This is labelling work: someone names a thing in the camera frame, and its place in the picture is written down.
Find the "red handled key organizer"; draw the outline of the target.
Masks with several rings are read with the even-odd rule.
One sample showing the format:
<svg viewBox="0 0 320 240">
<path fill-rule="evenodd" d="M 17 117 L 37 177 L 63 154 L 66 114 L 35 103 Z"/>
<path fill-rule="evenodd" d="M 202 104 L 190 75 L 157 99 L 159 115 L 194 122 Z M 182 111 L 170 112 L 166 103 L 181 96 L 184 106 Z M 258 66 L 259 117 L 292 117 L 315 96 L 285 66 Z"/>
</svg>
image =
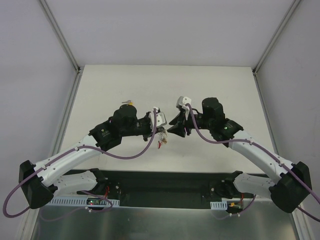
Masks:
<svg viewBox="0 0 320 240">
<path fill-rule="evenodd" d="M 162 147 L 162 145 L 167 144 L 167 142 L 168 142 L 167 130 L 163 129 L 158 133 L 157 148 L 160 149 Z"/>
</svg>

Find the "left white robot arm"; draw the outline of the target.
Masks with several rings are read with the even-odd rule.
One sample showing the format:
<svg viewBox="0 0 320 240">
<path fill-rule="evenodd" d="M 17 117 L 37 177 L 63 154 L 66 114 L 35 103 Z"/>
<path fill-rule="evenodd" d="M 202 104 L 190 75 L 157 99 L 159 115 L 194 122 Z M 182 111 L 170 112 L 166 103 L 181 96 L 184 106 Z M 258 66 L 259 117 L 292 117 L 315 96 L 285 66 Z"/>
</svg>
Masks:
<svg viewBox="0 0 320 240">
<path fill-rule="evenodd" d="M 124 137 L 142 136 L 151 144 L 166 123 L 165 114 L 157 107 L 137 118 L 137 109 L 123 104 L 72 147 L 36 163 L 26 160 L 19 167 L 19 183 L 28 206 L 39 209 L 55 196 L 82 190 L 102 194 L 106 181 L 99 169 L 69 176 L 66 173 L 84 161 L 100 154 L 107 155 L 109 150 L 121 144 Z"/>
</svg>

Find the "key with solid yellow tag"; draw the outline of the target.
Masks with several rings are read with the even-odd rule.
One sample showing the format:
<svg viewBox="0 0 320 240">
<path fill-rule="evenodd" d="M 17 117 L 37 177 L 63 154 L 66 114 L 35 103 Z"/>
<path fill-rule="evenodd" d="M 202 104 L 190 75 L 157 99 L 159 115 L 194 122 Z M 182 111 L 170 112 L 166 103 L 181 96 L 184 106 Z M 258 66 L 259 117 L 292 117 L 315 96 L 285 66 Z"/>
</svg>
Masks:
<svg viewBox="0 0 320 240">
<path fill-rule="evenodd" d="M 133 105 L 133 102 L 131 100 L 123 101 L 122 104 L 127 104 L 127 105 Z"/>
</svg>

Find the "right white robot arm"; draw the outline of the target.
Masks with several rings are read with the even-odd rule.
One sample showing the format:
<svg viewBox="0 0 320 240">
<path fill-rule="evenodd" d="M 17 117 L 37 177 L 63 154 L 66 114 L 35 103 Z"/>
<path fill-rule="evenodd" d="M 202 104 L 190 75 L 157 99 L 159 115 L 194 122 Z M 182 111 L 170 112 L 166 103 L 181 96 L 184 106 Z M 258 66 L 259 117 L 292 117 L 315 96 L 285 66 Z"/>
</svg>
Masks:
<svg viewBox="0 0 320 240">
<path fill-rule="evenodd" d="M 200 137 L 211 144 L 222 144 L 241 154 L 266 174 L 266 177 L 235 171 L 230 177 L 214 186 L 221 198 L 232 199 L 239 194 L 252 194 L 272 200 L 283 212 L 292 213 L 312 191 L 309 167 L 293 163 L 268 151 L 237 122 L 227 118 L 222 104 L 216 97 L 207 97 L 202 112 L 191 107 L 191 99 L 180 96 L 176 107 L 179 114 L 169 123 L 168 132 L 182 138 L 192 130 L 208 130 L 212 140 Z"/>
</svg>

